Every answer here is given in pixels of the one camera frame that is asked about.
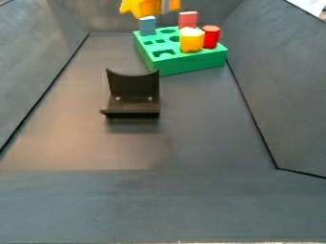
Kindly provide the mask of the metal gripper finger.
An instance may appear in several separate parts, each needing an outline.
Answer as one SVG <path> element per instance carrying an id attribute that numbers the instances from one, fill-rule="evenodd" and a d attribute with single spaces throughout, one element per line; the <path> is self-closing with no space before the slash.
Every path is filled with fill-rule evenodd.
<path id="1" fill-rule="evenodd" d="M 160 0 L 160 13 L 167 14 L 169 12 L 169 0 Z"/>

